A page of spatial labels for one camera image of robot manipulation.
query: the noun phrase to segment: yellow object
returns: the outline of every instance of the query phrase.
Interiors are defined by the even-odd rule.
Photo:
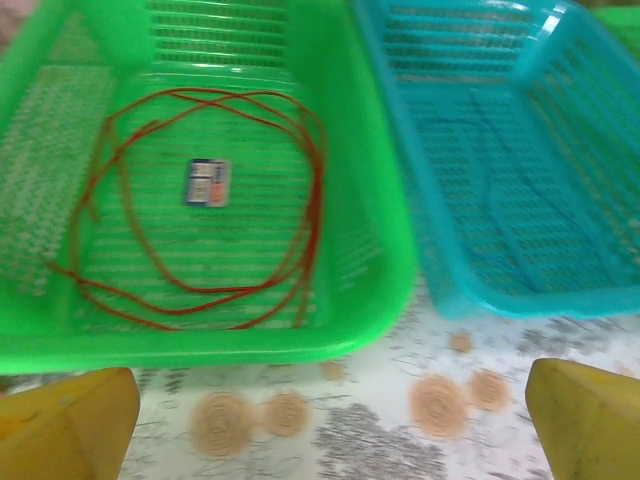
[[[640,478],[640,381],[542,359],[526,399],[555,480]]]
[[[0,478],[117,479],[139,408],[124,368],[0,399]]]

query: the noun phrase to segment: red wire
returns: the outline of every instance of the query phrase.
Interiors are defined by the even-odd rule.
[[[200,99],[197,97],[192,97],[192,96],[188,96],[188,95],[183,95],[180,92],[198,92],[198,93],[212,93],[212,94],[218,94],[218,95],[223,95],[222,97],[219,97],[215,100],[204,100],[204,99]],[[175,115],[174,117],[170,118],[169,120],[166,120],[164,122],[159,122],[158,120],[154,120],[152,122],[147,123],[146,125],[144,125],[143,127],[141,127],[140,129],[138,129],[137,131],[135,131],[130,137],[129,139],[122,145],[117,146],[115,139],[113,137],[114,132],[113,132],[113,123],[115,122],[115,120],[122,116],[123,114],[129,112],[130,110],[132,110],[133,108],[140,106],[156,97],[162,96],[162,95],[171,95],[174,96],[176,98],[181,98],[184,100],[189,100],[189,101],[194,101],[197,103],[196,106],[191,107],[187,110],[185,110],[184,112]],[[290,117],[284,115],[283,113],[273,109],[272,107],[269,107],[268,105],[265,105],[257,100],[254,100],[253,98],[251,98],[252,96],[260,96],[260,95],[268,95],[268,96],[274,96],[274,97],[280,97],[283,99],[286,99],[288,101],[290,101],[291,103],[293,103],[294,105],[297,106],[298,110],[300,111],[300,116],[302,119],[302,125],[294,122]],[[238,109],[235,109],[233,107],[230,107],[228,105],[224,105],[222,104],[222,102],[229,100],[229,99],[241,99],[241,100],[245,100],[248,103],[251,103],[255,106],[258,106],[270,113],[273,113],[275,115],[277,115],[278,117],[282,118],[283,120],[287,121],[288,123],[290,123],[296,130],[297,133],[299,133],[301,135],[302,138],[298,137],[296,135],[295,132],[289,130],[286,127],[283,127],[282,125],[279,125],[277,123],[271,122],[269,120],[265,120],[253,115],[249,115],[245,112],[242,112]],[[283,259],[283,261],[281,262],[281,264],[279,265],[279,267],[276,269],[276,271],[262,284],[260,285],[252,285],[252,286],[247,286],[247,287],[224,287],[224,288],[200,288],[200,287],[191,287],[189,285],[186,285],[185,283],[181,282],[179,279],[177,279],[175,276],[173,276],[171,274],[171,272],[166,268],[166,266],[164,265],[164,263],[162,262],[162,260],[160,259],[160,257],[157,255],[157,253],[155,252],[155,250],[153,249],[153,247],[151,246],[150,242],[148,241],[146,235],[144,234],[143,229],[140,227],[140,224],[137,220],[137,215],[135,214],[135,209],[133,208],[133,200],[131,198],[131,192],[129,189],[129,180],[128,180],[128,174],[126,172],[126,165],[125,165],[125,160],[124,160],[124,153],[125,151],[131,146],[133,145],[136,141],[140,140],[141,138],[150,135],[162,128],[165,128],[167,126],[170,126],[171,124],[179,121],[180,119],[184,118],[185,116],[194,113],[200,109],[203,109],[205,107],[217,107],[217,108],[222,108],[224,110],[230,111],[232,113],[238,114],[240,116],[243,116],[245,118],[248,118],[250,120],[271,126],[273,128],[282,130],[283,132],[289,134],[291,136],[291,138],[296,142],[296,144],[298,144],[298,146],[301,148],[301,150],[307,154],[307,156],[309,157],[309,160],[311,162],[311,166],[312,166],[312,170],[314,173],[314,180],[312,182],[312,186],[311,186],[311,192],[310,192],[310,200],[307,204],[306,207],[306,211],[305,211],[305,215],[303,216],[303,219],[296,231],[296,234],[294,236],[294,240],[292,242],[292,244],[290,245],[290,247],[287,250],[287,253],[285,255],[285,258]],[[314,121],[315,123],[315,127],[318,131],[318,134],[321,136],[321,140],[322,140],[322,145],[320,147],[320,150],[318,151],[318,149],[316,148],[315,143],[313,142],[313,139],[311,137],[311,134],[306,126],[306,116],[311,117],[311,119]],[[96,169],[96,164],[98,162],[98,158],[100,156],[100,152],[102,150],[102,148],[104,147],[104,142],[105,142],[105,138],[107,135],[112,135],[111,140],[112,140],[112,147],[114,149],[114,154],[113,156],[110,158],[110,160],[101,168],[99,169],[97,172],[95,172]],[[53,268],[54,270],[56,270],[59,273],[62,273],[64,275],[69,276],[70,278],[74,279],[76,281],[76,283],[78,284],[79,289],[81,290],[81,292],[83,293],[83,295],[89,300],[91,301],[94,305],[98,306],[99,308],[110,312],[112,314],[116,314],[119,315],[123,318],[126,318],[128,320],[143,324],[143,325],[147,325],[150,327],[154,327],[154,328],[158,328],[158,329],[162,329],[162,330],[179,330],[178,328],[175,327],[170,327],[167,325],[163,325],[163,324],[159,324],[156,322],[152,322],[150,320],[146,320],[143,318],[140,318],[138,316],[126,313],[126,312],[122,312],[116,309],[113,309],[112,307],[104,304],[103,302],[101,302],[100,300],[96,299],[94,295],[91,294],[91,292],[86,288],[87,286],[93,287],[93,288],[97,288],[97,289],[101,289],[107,292],[110,292],[112,294],[121,296],[123,298],[126,298],[134,303],[137,303],[138,305],[145,307],[149,310],[158,312],[158,313],[164,313],[164,314],[171,314],[171,315],[186,315],[186,314],[190,314],[190,313],[195,313],[195,312],[200,312],[203,310],[207,310],[209,308],[213,308],[215,306],[218,305],[222,305],[224,303],[228,303],[234,300],[237,300],[239,298],[245,297],[247,295],[253,294],[253,293],[257,293],[259,291],[265,290],[267,288],[271,288],[275,285],[278,285],[282,282],[284,282],[285,280],[287,280],[288,278],[290,278],[293,273],[295,273],[296,270],[298,269],[302,269],[302,273],[300,275],[300,277],[298,278],[298,280],[296,281],[296,284],[293,286],[293,288],[289,291],[289,293],[284,297],[284,299],[278,303],[275,307],[273,307],[270,311],[268,311],[267,313],[261,315],[260,317],[245,322],[243,324],[237,325],[235,327],[231,327],[231,329],[244,329],[244,328],[249,328],[252,327],[254,325],[257,325],[261,322],[263,322],[264,320],[266,320],[267,318],[271,317],[272,315],[274,315],[275,313],[277,313],[278,311],[280,311],[282,308],[284,308],[295,296],[295,294],[298,292],[298,290],[302,287],[304,288],[304,292],[303,292],[303,297],[302,300],[300,302],[300,306],[299,306],[299,310],[298,310],[298,315],[296,316],[296,321],[295,321],[295,326],[299,326],[302,323],[304,314],[306,312],[306,308],[307,308],[307,301],[308,301],[308,296],[309,296],[309,290],[310,290],[310,278],[311,278],[311,274],[313,271],[313,267],[314,267],[314,263],[315,263],[315,256],[317,253],[317,246],[318,246],[318,241],[319,241],[319,230],[320,230],[320,213],[321,213],[321,204],[322,204],[322,175],[324,173],[324,159],[326,156],[326,134],[324,132],[324,129],[322,127],[322,123],[320,122],[320,120],[318,119],[317,116],[315,116],[312,112],[310,112],[306,107],[304,107],[304,105],[302,105],[299,101],[297,101],[296,99],[293,99],[287,95],[281,94],[279,92],[268,92],[268,91],[260,91],[260,92],[248,92],[248,93],[232,93],[232,92],[227,92],[224,90],[216,90],[216,89],[204,89],[204,88],[174,88],[174,89],[168,89],[168,90],[163,90],[161,92],[156,92],[154,94],[148,95],[134,103],[132,103],[131,105],[128,105],[126,107],[124,107],[123,109],[119,110],[118,112],[116,112],[115,114],[109,116],[106,121],[105,124],[102,128],[100,137],[97,141],[96,144],[96,149],[94,151],[94,155],[92,157],[91,160],[91,165],[89,168],[89,172],[90,172],[90,177],[87,180],[87,187],[86,190],[84,192],[84,194],[81,196],[80,201],[78,202],[78,204],[76,205],[76,207],[74,208],[74,211],[72,213],[72,218],[71,218],[71,224],[70,224],[70,264],[71,264],[71,268],[70,269],[65,269],[63,267],[60,267],[58,265],[55,264],[50,264],[51,268]],[[104,178],[104,176],[106,175],[106,173],[114,166],[117,165],[118,167],[118,172],[119,172],[119,178],[120,178],[120,187],[121,187],[121,191],[122,191],[122,201],[123,201],[123,206],[125,208],[125,212],[127,213],[127,219],[129,222],[129,225],[131,227],[131,229],[133,230],[136,238],[138,239],[139,243],[142,245],[143,249],[145,250],[145,252],[149,255],[149,257],[151,258],[152,262],[154,263],[154,265],[156,266],[156,268],[162,273],[162,275],[171,283],[181,287],[182,289],[189,291],[189,292],[197,292],[197,293],[235,293],[234,295],[230,295],[227,296],[225,298],[222,299],[218,299],[216,301],[213,302],[208,302],[205,303],[203,305],[199,305],[199,306],[195,306],[195,307],[190,307],[190,308],[183,308],[183,309],[168,309],[168,308],[163,308],[163,307],[159,307],[153,304],[150,304],[149,302],[146,302],[144,300],[142,300],[141,298],[126,292],[124,290],[118,289],[116,287],[112,287],[109,285],[106,285],[104,283],[101,282],[95,282],[92,281],[88,278],[85,278],[83,276],[81,276],[78,271],[79,271],[79,259],[78,259],[78,239],[77,239],[77,228],[78,228],[78,222],[79,222],[79,217],[81,214],[82,209],[89,204],[89,209],[90,209],[90,214],[92,214],[92,218],[96,218],[95,215],[95,210],[94,210],[94,205],[92,204],[92,194],[94,189],[96,188],[96,186],[99,184],[99,182]],[[288,265],[288,263],[291,261],[291,257],[293,256],[295,250],[298,247],[298,243],[300,241],[300,237],[302,236],[302,232],[304,231],[304,227],[305,226],[309,226],[310,228],[310,233],[309,233],[309,238],[307,241],[307,247],[305,248],[303,254],[301,255],[300,259],[293,265],[293,267],[291,267],[285,274],[282,274],[282,271],[285,270],[286,266]]]

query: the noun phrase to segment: blue plastic basket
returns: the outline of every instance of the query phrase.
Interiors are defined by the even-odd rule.
[[[562,1],[354,0],[438,310],[640,310],[640,71]]]

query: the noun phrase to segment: label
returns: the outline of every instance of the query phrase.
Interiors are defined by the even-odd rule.
[[[229,203],[230,184],[231,164],[226,160],[192,160],[186,203],[192,207],[224,207]]]

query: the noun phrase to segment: plastic basket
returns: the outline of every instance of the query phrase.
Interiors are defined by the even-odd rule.
[[[593,10],[600,20],[622,45],[640,59],[640,8],[606,7]]]
[[[45,1],[0,69],[0,370],[311,361],[382,334],[409,295],[415,253],[383,100],[352,22],[340,0]],[[259,327],[224,330],[266,312],[287,284],[157,319],[185,331],[149,330],[90,307],[42,261],[66,262],[70,210],[105,116],[175,86],[277,90],[324,121],[323,231],[302,328],[291,328],[294,303]],[[141,107],[123,135],[177,113],[172,102]],[[275,270],[310,181],[284,135],[206,110],[127,158],[142,224],[185,281],[253,285]],[[185,205],[187,166],[198,158],[231,162],[227,207]],[[159,278],[126,225],[116,179],[98,190],[100,222],[85,225],[84,272],[169,307],[206,301]]]
[[[355,0],[451,318],[640,310],[635,62],[567,2]]]

